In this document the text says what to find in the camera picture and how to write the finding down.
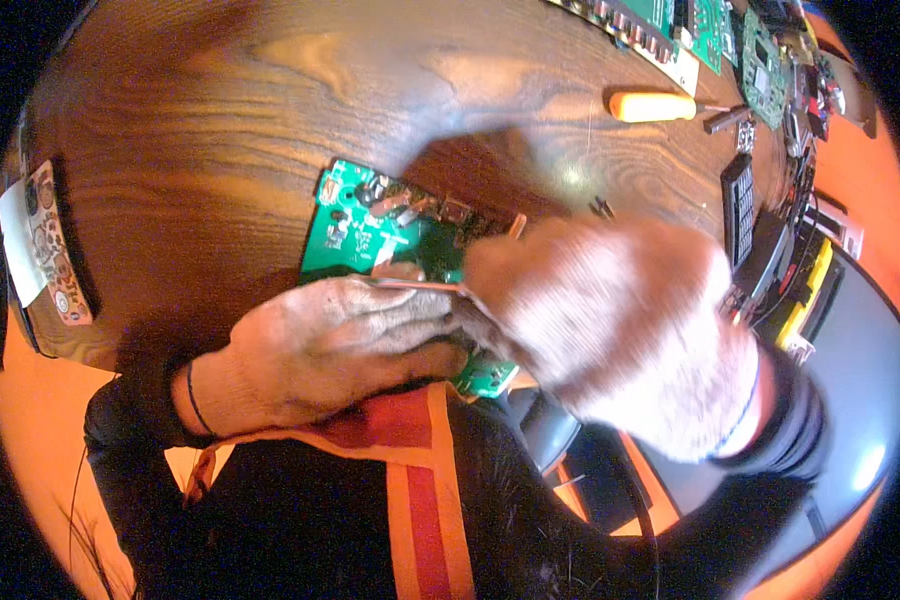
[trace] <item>sticker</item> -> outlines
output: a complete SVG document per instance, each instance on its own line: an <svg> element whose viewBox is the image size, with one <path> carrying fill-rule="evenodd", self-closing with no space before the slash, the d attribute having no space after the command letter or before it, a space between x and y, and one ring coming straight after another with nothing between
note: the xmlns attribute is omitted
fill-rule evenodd
<svg viewBox="0 0 900 600"><path fill-rule="evenodd" d="M84 291L74 274L58 210L54 167L47 160L26 180L29 227L40 271L47 278L50 299L60 320L68 326L93 323Z"/></svg>
<svg viewBox="0 0 900 600"><path fill-rule="evenodd" d="M64 294L62 291L56 291L56 294L53 295L53 301L56 303L56 310L61 313L66 313L70 310L70 300L67 299L67 294Z"/></svg>

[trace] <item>metal pin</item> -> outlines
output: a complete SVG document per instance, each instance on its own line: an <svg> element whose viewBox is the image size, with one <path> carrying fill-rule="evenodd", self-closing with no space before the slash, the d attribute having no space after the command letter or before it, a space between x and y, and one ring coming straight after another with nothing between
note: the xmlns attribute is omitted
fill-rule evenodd
<svg viewBox="0 0 900 600"><path fill-rule="evenodd" d="M412 281L410 279L396 279L393 277L372 277L368 280L370 285L395 290L430 290L431 292L444 292L468 296L468 289L463 283L439 283L436 281Z"/></svg>

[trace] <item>hand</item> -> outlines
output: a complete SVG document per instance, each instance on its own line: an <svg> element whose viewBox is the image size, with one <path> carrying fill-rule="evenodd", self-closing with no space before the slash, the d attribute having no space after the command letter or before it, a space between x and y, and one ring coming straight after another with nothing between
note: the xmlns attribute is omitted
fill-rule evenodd
<svg viewBox="0 0 900 600"><path fill-rule="evenodd" d="M756 340L718 315L731 272L707 234L636 217L548 220L523 240L475 243L463 282L475 297L455 309L466 332L581 421L698 461L744 414Z"/></svg>
<svg viewBox="0 0 900 600"><path fill-rule="evenodd" d="M386 275L406 271L394 265ZM360 275L295 288L241 318L227 347L193 361L194 402L227 438L313 423L414 379L452 378L467 354L449 342L421 346L458 327L449 313L446 294L376 288ZM171 385L184 425L207 433L185 369Z"/></svg>

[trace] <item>green circuit board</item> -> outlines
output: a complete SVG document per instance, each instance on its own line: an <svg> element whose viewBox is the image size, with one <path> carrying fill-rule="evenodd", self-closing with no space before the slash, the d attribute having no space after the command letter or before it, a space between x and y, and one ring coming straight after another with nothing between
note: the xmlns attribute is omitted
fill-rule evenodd
<svg viewBox="0 0 900 600"><path fill-rule="evenodd" d="M497 398L520 372L516 363L498 361L488 352L470 357L453 384L462 396Z"/></svg>
<svg viewBox="0 0 900 600"><path fill-rule="evenodd" d="M696 22L696 39L690 50L701 63L720 75L720 65L724 54L724 16L726 8L723 0L696 0L693 4Z"/></svg>
<svg viewBox="0 0 900 600"><path fill-rule="evenodd" d="M770 129L776 130L783 121L787 82L780 61L780 48L752 8L746 9L743 30L737 35L737 43L740 44L737 81L744 100L754 114Z"/></svg>
<svg viewBox="0 0 900 600"><path fill-rule="evenodd" d="M389 261L415 263L430 282L458 282L467 246L506 234L518 216L477 211L339 158L320 176L315 199L301 284L371 275ZM481 352L470 357L454 384L461 394L493 398L517 371L514 363Z"/></svg>
<svg viewBox="0 0 900 600"><path fill-rule="evenodd" d="M736 39L733 36L733 24L732 24L732 16L733 16L733 5L730 0L720 0L720 4L723 5L723 11L720 14L722 25L720 26L720 30L723 33L723 55L726 57L730 64L734 67L737 66L737 43Z"/></svg>

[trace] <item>black electronic device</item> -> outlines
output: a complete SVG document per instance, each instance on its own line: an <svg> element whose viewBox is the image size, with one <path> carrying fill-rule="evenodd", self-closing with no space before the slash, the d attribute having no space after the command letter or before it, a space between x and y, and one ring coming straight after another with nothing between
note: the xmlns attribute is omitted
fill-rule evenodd
<svg viewBox="0 0 900 600"><path fill-rule="evenodd" d="M754 249L754 169L740 153L720 174L723 191L723 246L734 272Z"/></svg>

